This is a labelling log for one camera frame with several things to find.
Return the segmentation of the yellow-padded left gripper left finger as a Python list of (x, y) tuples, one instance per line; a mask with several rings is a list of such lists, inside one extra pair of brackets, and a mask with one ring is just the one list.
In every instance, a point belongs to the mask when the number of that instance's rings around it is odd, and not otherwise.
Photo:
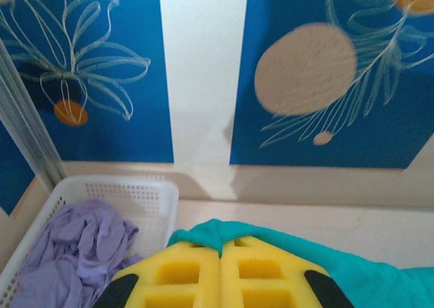
[(116, 273), (93, 308), (220, 308), (218, 252), (169, 246)]

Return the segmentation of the purple t-shirt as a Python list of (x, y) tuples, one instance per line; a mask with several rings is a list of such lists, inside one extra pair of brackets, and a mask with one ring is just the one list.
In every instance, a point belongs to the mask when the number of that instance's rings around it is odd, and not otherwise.
[(105, 201), (67, 204), (45, 224), (18, 270), (11, 308), (92, 308), (130, 255), (139, 228)]

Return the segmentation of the aluminium corner post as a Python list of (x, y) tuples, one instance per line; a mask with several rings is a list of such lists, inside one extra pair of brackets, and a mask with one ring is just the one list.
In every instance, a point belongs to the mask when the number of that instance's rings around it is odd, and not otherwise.
[(67, 177), (62, 159), (0, 39), (0, 121), (48, 190)]

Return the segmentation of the teal t-shirt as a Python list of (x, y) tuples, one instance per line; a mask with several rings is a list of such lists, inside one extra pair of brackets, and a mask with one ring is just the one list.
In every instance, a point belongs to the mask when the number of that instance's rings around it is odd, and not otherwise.
[(191, 242), (221, 253), (225, 243), (245, 236), (323, 267), (355, 308), (434, 308), (434, 267), (398, 269), (273, 229), (218, 219), (177, 230), (167, 244)]

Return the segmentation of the white plastic basket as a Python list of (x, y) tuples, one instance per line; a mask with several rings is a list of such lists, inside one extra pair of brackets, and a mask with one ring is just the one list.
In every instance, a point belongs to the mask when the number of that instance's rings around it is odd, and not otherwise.
[(179, 191), (168, 180), (143, 176), (72, 176), (58, 183), (0, 273), (0, 308), (18, 289), (17, 272), (44, 224), (66, 204), (102, 199), (133, 222), (139, 232), (130, 254), (146, 258), (164, 249), (176, 226)]

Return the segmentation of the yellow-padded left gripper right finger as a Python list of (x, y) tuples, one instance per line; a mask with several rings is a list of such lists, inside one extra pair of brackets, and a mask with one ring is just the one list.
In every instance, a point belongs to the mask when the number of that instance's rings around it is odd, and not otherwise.
[(222, 308), (355, 308), (319, 265), (255, 237), (224, 244)]

